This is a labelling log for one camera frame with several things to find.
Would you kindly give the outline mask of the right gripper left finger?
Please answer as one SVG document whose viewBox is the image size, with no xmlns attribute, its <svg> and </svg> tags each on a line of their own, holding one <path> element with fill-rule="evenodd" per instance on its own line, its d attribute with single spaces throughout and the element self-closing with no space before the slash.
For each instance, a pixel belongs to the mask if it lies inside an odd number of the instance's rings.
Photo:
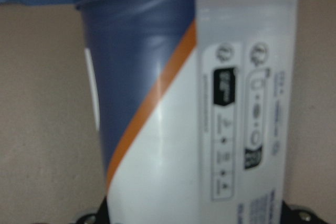
<svg viewBox="0 0 336 224">
<path fill-rule="evenodd" d="M 84 223 L 110 224 L 106 197 L 104 197 L 102 203 L 95 212 L 89 212 L 83 214 L 75 219 L 75 224 L 84 224 Z"/>
</svg>

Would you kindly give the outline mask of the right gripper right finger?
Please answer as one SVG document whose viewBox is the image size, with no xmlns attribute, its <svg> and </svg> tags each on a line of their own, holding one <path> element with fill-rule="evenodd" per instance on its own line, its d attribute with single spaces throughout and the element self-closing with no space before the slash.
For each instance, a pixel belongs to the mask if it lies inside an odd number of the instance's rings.
<svg viewBox="0 0 336 224">
<path fill-rule="evenodd" d="M 304 206 L 289 205 L 284 200 L 281 206 L 281 224 L 311 223 L 323 224 L 324 220 L 312 209 Z"/>
</svg>

